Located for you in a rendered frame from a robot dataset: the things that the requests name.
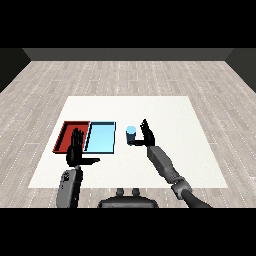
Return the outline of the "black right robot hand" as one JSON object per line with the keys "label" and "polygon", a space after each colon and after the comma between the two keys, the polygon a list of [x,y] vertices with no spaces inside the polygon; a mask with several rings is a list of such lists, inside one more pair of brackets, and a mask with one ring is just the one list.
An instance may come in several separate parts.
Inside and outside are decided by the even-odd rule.
{"label": "black right robot hand", "polygon": [[140,128],[143,134],[143,139],[142,140],[129,140],[128,144],[129,145],[134,145],[134,146],[154,146],[155,145],[155,137],[153,132],[151,131],[148,122],[146,119],[142,121],[140,124]]}

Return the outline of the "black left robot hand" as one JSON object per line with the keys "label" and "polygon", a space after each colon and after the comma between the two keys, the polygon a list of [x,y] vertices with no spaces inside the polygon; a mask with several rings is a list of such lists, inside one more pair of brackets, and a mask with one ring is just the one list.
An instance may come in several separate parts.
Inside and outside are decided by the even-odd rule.
{"label": "black left robot hand", "polygon": [[66,162],[70,167],[80,165],[92,165],[99,162],[99,158],[83,158],[83,136],[84,132],[75,128],[72,131],[71,143],[66,154]]}

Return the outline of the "small blue can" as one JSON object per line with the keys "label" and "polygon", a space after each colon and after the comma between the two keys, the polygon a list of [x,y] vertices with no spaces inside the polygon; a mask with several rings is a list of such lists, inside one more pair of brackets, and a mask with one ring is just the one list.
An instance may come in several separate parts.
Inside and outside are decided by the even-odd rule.
{"label": "small blue can", "polygon": [[136,127],[135,126],[128,126],[126,128],[127,144],[130,144],[131,141],[134,141],[135,137],[136,137]]}

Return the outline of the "shallow red open box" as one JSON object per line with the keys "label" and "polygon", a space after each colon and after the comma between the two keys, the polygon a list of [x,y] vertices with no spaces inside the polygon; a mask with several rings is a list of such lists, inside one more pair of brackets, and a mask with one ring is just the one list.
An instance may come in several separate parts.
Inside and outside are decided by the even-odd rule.
{"label": "shallow red open box", "polygon": [[55,154],[67,153],[68,147],[71,145],[72,132],[75,128],[83,132],[83,139],[86,139],[89,124],[89,121],[65,121],[62,125],[52,152]]}

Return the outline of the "shallow light blue open box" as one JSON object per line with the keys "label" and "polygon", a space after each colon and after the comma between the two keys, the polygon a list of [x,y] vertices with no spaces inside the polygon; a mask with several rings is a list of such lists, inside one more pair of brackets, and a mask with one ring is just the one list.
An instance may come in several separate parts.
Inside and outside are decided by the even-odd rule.
{"label": "shallow light blue open box", "polygon": [[114,121],[92,121],[86,135],[85,154],[113,154],[116,123]]}

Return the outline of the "dark grey robot body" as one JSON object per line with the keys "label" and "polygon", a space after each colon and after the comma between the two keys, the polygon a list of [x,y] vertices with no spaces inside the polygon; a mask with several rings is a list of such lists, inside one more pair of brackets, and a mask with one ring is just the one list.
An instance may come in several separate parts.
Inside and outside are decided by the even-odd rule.
{"label": "dark grey robot body", "polygon": [[132,189],[131,196],[125,196],[124,189],[118,188],[116,195],[101,200],[98,208],[158,208],[158,204],[155,200],[142,197],[138,188]]}

